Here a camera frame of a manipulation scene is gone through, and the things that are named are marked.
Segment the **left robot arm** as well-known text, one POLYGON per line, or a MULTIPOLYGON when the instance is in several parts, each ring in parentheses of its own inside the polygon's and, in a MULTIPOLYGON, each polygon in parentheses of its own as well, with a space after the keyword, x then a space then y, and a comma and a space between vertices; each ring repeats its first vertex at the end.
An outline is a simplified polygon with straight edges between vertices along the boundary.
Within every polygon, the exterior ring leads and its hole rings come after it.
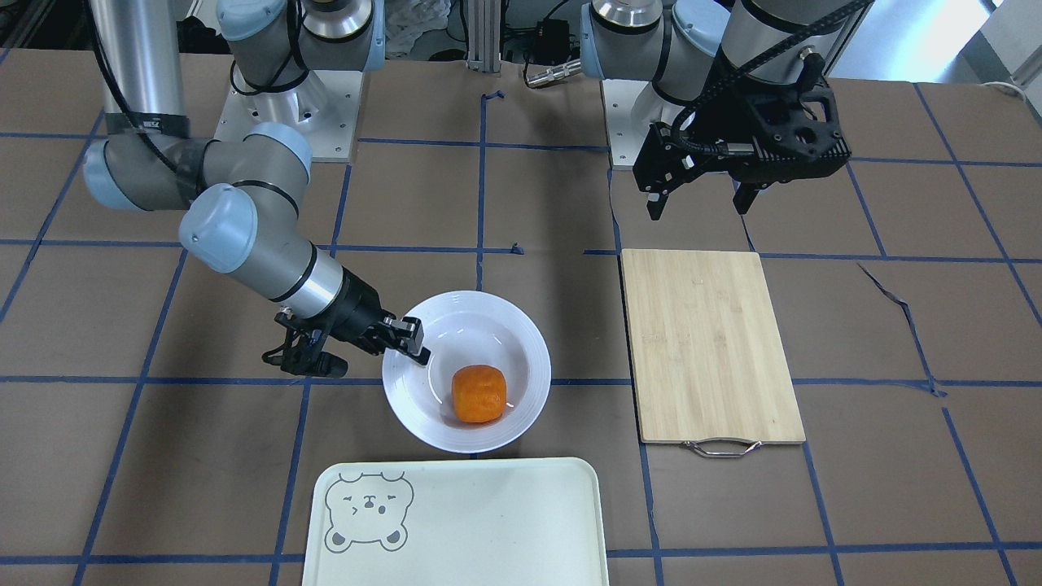
POLYGON ((774 184, 830 177, 850 147, 825 78, 866 1, 591 1, 580 58, 594 79, 641 81, 666 111, 644 123, 632 177, 661 218, 683 185, 722 172, 746 214, 774 184))

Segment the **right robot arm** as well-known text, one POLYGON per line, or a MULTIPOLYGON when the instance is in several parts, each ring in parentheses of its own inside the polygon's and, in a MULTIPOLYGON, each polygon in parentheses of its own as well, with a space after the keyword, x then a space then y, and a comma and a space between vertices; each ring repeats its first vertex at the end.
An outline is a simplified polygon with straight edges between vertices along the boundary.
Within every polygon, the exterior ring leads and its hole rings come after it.
MULTIPOLYGON (((83 11, 107 88, 108 136, 83 163, 94 199, 183 211, 178 237, 191 255, 280 307, 284 340, 264 363, 339 379, 348 363, 324 350, 334 339, 426 365, 420 319, 384 310, 372 286, 298 231, 313 160, 305 135, 263 121, 238 141, 192 137, 170 2, 85 1, 83 11)), ((217 13, 239 62, 230 75, 249 92, 290 92, 317 68, 365 71, 383 56, 379 1, 221 1, 217 13)))

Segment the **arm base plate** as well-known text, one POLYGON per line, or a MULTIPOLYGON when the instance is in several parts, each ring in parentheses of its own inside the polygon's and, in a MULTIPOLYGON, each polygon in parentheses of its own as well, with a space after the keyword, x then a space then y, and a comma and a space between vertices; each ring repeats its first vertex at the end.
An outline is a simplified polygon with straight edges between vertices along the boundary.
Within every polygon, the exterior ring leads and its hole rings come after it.
POLYGON ((312 71, 301 86, 282 93, 246 96, 232 88, 213 137, 241 140, 257 124, 277 122, 308 139, 313 162, 348 164, 365 81, 361 72, 312 71))
POLYGON ((614 170, 632 169, 651 123, 673 122, 681 105, 663 99, 648 81, 604 79, 604 122, 614 170))

